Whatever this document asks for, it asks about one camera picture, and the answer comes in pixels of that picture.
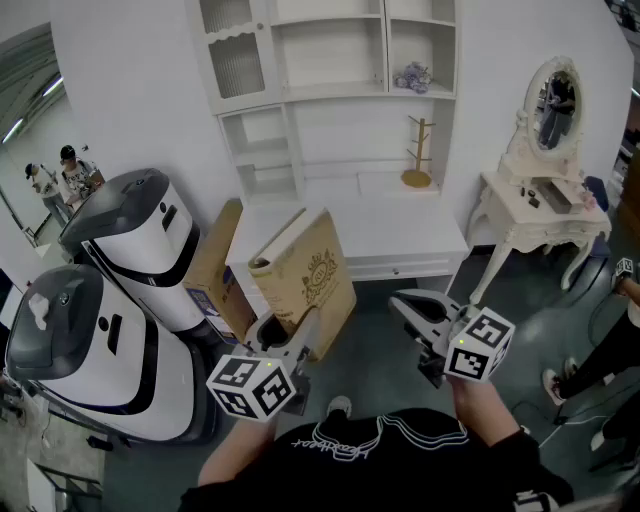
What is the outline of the person's left forearm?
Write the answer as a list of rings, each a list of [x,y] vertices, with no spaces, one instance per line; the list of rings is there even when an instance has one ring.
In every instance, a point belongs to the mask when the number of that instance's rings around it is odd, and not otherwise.
[[[276,427],[276,418],[265,423],[238,419],[204,463],[198,485],[233,480],[273,443]]]

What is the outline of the wooden mug tree stand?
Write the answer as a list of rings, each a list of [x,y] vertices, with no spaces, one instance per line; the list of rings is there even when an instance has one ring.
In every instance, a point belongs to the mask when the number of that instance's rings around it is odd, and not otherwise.
[[[430,136],[429,129],[433,123],[427,123],[424,118],[409,116],[409,120],[417,126],[417,136],[412,140],[416,146],[414,150],[408,149],[408,154],[413,159],[413,167],[405,170],[401,175],[402,182],[414,189],[427,189],[432,183],[432,177],[423,165],[430,162],[431,158],[424,155],[425,143]]]

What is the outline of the brown cardboard box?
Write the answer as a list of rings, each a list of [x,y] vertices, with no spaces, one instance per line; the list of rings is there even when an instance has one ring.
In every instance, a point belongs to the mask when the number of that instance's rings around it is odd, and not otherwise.
[[[192,301],[222,339],[230,344],[244,344],[249,328],[257,317],[226,263],[243,205],[239,199],[228,200],[198,249],[183,279]]]

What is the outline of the ribbed glass cabinet door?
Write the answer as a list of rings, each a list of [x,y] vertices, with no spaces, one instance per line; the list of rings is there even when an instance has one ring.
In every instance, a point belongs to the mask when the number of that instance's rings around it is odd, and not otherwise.
[[[281,101],[267,0],[188,0],[186,8],[214,115]]]

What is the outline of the person's black t-shirt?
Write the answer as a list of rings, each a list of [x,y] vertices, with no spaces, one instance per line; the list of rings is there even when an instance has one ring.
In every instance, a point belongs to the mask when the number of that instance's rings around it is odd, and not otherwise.
[[[487,446],[412,408],[298,426],[234,478],[187,490],[179,512],[552,512],[573,498],[523,431]]]

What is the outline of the tan hardcover book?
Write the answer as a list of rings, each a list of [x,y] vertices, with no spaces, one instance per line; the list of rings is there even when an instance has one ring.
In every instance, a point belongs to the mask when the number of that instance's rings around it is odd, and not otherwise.
[[[327,208],[303,208],[249,260],[248,269],[284,331],[319,313],[312,358],[324,358],[356,305],[339,237]]]

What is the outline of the white oval vanity mirror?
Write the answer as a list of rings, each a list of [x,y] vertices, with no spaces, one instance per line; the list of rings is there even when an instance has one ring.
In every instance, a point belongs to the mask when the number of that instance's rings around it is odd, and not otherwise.
[[[516,131],[498,167],[511,185],[536,180],[581,180],[578,150],[583,98],[573,61],[556,56],[534,75],[524,107],[516,114]]]

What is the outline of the grey storage box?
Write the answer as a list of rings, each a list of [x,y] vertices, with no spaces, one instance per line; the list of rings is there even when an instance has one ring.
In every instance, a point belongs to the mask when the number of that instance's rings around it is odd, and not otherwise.
[[[564,193],[551,181],[540,182],[536,187],[555,213],[569,214],[571,212],[571,203]]]

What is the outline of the person's right forearm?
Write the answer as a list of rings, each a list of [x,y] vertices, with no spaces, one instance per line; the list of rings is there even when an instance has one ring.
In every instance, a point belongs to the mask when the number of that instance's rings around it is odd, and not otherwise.
[[[488,446],[522,437],[525,432],[490,382],[449,377],[456,417]]]

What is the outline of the white ornate dressing table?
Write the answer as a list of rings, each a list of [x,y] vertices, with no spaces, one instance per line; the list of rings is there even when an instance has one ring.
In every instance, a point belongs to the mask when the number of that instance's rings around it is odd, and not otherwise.
[[[509,184],[496,172],[484,172],[482,179],[484,188],[469,219],[466,243],[469,249],[474,248],[478,221],[486,219],[496,235],[496,244],[484,274],[469,297],[470,304],[476,306],[481,302],[512,251],[529,253],[541,246],[546,252],[567,243],[579,248],[560,282],[560,288],[568,290],[571,277],[590,255],[598,235],[603,233],[609,238],[612,226],[608,215],[598,206],[575,214],[557,214],[541,195],[535,196],[540,205],[534,208],[528,204],[527,187],[524,187],[525,196],[521,197],[522,186]]]

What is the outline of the purple flower bouquet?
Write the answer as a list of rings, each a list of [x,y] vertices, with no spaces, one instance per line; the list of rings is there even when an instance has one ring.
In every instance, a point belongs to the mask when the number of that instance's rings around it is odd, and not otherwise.
[[[395,87],[407,89],[416,94],[426,94],[431,82],[432,75],[428,68],[417,61],[409,63],[402,72],[393,77]]]

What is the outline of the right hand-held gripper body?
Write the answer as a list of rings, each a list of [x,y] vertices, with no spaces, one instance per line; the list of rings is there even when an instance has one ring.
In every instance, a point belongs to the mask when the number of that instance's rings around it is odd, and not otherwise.
[[[403,318],[402,326],[421,345],[418,370],[436,388],[447,377],[487,381],[515,333],[515,325],[493,310],[459,304],[456,316],[445,316],[432,330],[417,330]]]

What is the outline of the white desk with hutch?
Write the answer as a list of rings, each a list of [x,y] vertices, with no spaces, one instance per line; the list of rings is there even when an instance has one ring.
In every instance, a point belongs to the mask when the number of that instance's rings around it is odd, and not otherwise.
[[[447,290],[467,246],[445,203],[458,96],[461,0],[267,0],[281,101],[212,115],[244,210],[228,264],[257,314],[249,259],[305,206],[327,208],[356,281],[432,279]],[[411,62],[426,94],[397,88]],[[433,123],[427,189],[401,180]]]

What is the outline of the blue chair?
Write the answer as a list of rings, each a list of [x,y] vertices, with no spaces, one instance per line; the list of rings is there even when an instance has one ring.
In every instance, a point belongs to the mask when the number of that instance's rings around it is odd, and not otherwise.
[[[600,209],[605,214],[608,214],[609,200],[607,197],[604,182],[598,177],[587,176],[584,180],[584,186],[593,194]],[[607,235],[600,233],[594,241],[594,245],[591,250],[591,256],[601,259],[608,259],[610,255],[611,251],[608,246]]]

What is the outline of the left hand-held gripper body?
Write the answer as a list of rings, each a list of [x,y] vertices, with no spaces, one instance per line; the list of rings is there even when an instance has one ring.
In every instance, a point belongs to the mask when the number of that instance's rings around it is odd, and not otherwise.
[[[281,348],[254,352],[245,345],[221,357],[206,385],[222,411],[265,423],[280,412],[301,416],[310,392],[306,362],[296,360],[295,333]]]

